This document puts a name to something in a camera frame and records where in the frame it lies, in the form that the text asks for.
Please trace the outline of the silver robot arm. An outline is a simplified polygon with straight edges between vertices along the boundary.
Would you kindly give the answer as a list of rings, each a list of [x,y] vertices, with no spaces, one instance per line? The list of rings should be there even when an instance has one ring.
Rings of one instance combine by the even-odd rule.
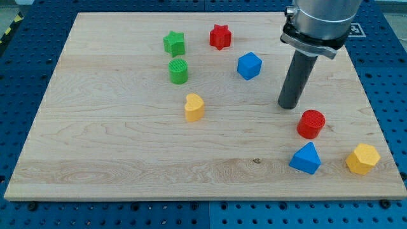
[[[361,0],[293,0],[280,40],[309,57],[335,58],[346,42]]]

